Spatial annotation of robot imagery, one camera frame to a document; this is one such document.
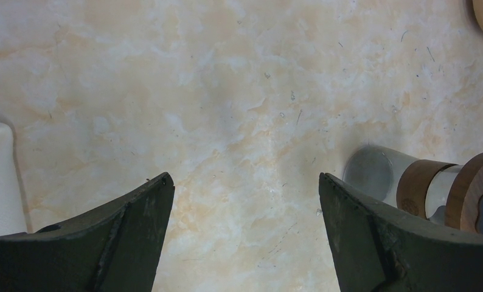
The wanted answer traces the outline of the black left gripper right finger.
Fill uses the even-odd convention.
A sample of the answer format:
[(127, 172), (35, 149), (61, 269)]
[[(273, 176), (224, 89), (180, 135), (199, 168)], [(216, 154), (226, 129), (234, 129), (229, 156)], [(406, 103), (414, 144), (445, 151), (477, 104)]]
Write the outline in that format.
[(341, 291), (483, 291), (483, 235), (434, 224), (329, 173), (319, 199)]

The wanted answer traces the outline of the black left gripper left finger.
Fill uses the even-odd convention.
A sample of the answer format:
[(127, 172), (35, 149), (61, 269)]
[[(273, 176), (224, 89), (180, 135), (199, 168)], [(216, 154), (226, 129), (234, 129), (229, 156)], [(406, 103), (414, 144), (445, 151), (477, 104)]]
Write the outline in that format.
[(0, 236), (0, 291), (151, 291), (174, 194), (165, 172), (76, 217)]

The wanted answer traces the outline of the clear glass carafe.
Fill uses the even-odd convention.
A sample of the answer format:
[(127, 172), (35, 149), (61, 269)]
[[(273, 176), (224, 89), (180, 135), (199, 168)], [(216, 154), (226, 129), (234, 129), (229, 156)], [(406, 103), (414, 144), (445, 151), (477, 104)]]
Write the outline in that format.
[(461, 169), (461, 165), (368, 145), (351, 156), (343, 181), (378, 201), (443, 226), (450, 188)]

